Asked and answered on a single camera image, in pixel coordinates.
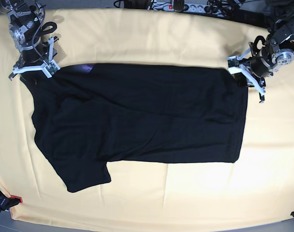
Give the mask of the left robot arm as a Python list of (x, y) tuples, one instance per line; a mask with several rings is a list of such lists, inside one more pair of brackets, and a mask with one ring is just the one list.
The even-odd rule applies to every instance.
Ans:
[(257, 36), (241, 55), (227, 58), (228, 71), (247, 87), (255, 88), (265, 102), (266, 78), (294, 61), (294, 19), (278, 20), (269, 34)]

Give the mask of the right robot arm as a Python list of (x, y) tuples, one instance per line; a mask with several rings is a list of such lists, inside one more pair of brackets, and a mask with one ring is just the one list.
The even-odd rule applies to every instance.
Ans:
[(34, 2), (34, 5), (27, 5), (23, 0), (0, 0), (0, 12), (9, 19), (9, 34), (20, 53), (9, 75), (11, 80), (18, 74), (35, 71), (41, 71), (51, 78), (60, 70), (54, 60), (57, 54), (54, 43), (58, 37), (42, 41), (42, 36), (53, 33), (57, 24), (45, 23), (45, 6), (37, 0)]

